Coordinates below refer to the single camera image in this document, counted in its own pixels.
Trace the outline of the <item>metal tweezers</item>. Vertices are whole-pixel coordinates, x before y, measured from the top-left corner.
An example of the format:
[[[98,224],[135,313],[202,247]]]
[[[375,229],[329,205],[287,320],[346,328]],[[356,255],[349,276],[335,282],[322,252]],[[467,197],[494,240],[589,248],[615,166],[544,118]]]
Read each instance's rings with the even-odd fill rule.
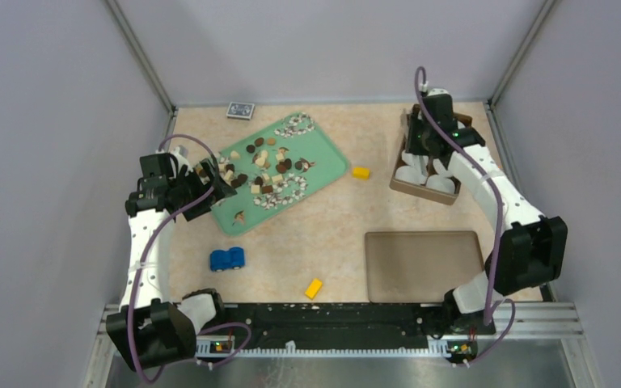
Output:
[[[428,155],[419,155],[418,160],[420,163],[420,171],[424,176],[429,175],[429,156]]]

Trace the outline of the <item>green plastic tray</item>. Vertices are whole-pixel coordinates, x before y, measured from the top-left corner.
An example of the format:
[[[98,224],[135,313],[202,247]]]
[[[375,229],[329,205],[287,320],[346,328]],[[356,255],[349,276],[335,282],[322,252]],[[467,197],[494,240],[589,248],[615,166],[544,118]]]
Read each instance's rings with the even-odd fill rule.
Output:
[[[349,161],[317,121],[294,112],[216,153],[235,194],[211,208],[220,230],[239,236],[337,181]]]

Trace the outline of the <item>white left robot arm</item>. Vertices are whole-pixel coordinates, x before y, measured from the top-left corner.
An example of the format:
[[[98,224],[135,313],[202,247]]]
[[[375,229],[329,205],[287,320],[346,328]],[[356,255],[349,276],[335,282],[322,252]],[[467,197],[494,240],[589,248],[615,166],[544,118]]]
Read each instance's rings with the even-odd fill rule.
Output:
[[[220,176],[217,158],[192,165],[184,152],[141,157],[142,176],[125,201],[131,233],[128,279],[106,331],[134,372],[185,360],[196,353],[203,329],[217,334],[227,313],[215,289],[170,297],[170,245],[178,217],[191,221],[235,191]]]

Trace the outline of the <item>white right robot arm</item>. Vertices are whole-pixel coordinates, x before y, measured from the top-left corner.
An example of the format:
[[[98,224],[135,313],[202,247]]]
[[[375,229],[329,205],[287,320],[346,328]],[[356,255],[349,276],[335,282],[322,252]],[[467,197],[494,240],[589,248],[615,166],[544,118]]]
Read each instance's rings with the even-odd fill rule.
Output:
[[[444,296],[441,320],[463,333],[483,312],[489,320],[494,302],[560,276],[568,227],[548,217],[522,195],[471,126],[459,123],[453,99],[443,89],[417,83],[418,103],[406,115],[405,150],[424,155],[432,172],[466,187],[494,229],[492,252],[482,272]]]

